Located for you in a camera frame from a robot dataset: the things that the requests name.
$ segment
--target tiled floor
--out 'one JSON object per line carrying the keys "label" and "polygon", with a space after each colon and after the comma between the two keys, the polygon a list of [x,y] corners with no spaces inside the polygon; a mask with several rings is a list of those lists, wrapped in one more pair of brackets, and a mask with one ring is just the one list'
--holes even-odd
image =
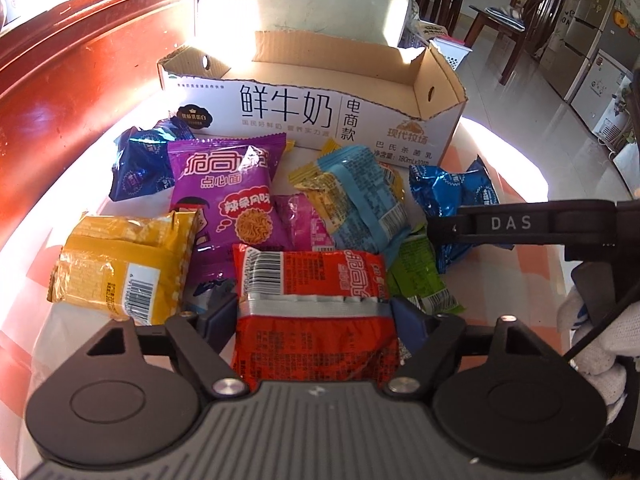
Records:
{"label": "tiled floor", "polygon": [[[464,39],[471,24],[461,16],[455,31]],[[510,81],[498,83],[513,42],[485,27],[456,70],[468,94],[464,116],[489,128],[533,162],[545,177],[550,200],[631,198],[607,150],[596,142],[572,108],[549,86],[538,65],[523,53]]]}

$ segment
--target wooden panel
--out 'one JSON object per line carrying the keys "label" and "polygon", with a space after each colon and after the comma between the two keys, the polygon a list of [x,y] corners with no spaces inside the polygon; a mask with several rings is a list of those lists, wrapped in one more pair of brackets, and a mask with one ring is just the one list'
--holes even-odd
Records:
{"label": "wooden panel", "polygon": [[0,36],[0,248],[105,130],[159,90],[195,0],[73,0]]}

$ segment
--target green snack bag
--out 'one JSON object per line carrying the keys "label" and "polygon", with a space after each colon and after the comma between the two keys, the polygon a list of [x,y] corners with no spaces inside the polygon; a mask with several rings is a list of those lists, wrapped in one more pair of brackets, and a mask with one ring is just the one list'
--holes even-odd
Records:
{"label": "green snack bag", "polygon": [[426,314],[464,310],[438,274],[424,226],[415,228],[400,245],[398,257],[386,273],[386,286],[390,296],[404,296]]}

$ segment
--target chair seat cushion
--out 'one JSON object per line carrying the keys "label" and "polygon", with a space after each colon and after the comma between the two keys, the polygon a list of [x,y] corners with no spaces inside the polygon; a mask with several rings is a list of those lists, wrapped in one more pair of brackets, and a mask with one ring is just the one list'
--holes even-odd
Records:
{"label": "chair seat cushion", "polygon": [[525,30],[524,22],[520,19],[520,13],[513,7],[487,7],[486,12],[496,22],[507,25],[519,32]]}

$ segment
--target pink snack bag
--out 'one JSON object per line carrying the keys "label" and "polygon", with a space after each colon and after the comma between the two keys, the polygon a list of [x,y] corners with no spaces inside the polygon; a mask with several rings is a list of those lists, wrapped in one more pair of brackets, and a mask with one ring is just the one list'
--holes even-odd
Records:
{"label": "pink snack bag", "polygon": [[286,134],[171,143],[171,210],[198,210],[188,282],[234,278],[232,246],[239,242],[292,249],[269,191],[285,144]]}
{"label": "pink snack bag", "polygon": [[275,195],[273,203],[296,251],[335,250],[334,240],[304,193]]}

